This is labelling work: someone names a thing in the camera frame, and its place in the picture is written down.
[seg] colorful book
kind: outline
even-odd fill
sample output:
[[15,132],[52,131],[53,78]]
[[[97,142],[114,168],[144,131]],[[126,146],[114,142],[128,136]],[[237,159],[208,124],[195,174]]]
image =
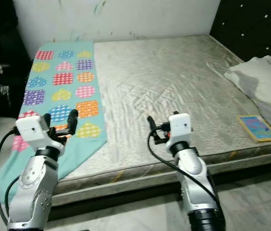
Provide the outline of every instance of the colorful book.
[[260,115],[240,115],[238,120],[255,142],[271,141],[271,127]]

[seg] teal blanket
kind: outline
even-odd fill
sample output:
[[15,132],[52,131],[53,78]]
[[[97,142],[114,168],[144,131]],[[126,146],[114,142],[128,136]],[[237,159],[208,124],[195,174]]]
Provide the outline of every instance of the teal blanket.
[[[51,114],[51,127],[64,129],[69,112],[78,110],[77,132],[68,136],[65,154],[58,159],[58,178],[87,160],[106,142],[104,118],[93,59],[93,42],[54,42],[36,53],[19,118]],[[12,153],[0,169],[0,201],[10,182],[22,173],[35,151],[16,136]],[[15,195],[12,187],[9,200]]]

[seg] pillow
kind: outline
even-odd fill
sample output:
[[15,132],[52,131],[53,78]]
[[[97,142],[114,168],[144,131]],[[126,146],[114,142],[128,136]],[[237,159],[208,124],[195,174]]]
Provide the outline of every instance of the pillow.
[[271,56],[230,67],[225,77],[254,101],[271,125]]

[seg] bed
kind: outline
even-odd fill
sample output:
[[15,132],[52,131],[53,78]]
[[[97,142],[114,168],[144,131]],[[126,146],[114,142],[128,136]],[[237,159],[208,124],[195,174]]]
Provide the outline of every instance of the bed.
[[[209,35],[95,43],[107,143],[60,180],[53,205],[176,182],[146,148],[147,116],[191,115],[192,145],[212,174],[271,163],[271,142],[254,143],[238,115],[259,114],[223,74],[242,60]],[[162,145],[154,146],[171,160]]]

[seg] black headboard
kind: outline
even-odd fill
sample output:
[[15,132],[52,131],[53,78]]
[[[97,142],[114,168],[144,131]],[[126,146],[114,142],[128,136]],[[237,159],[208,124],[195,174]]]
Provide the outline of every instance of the black headboard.
[[271,55],[271,0],[221,0],[210,34],[244,61]]

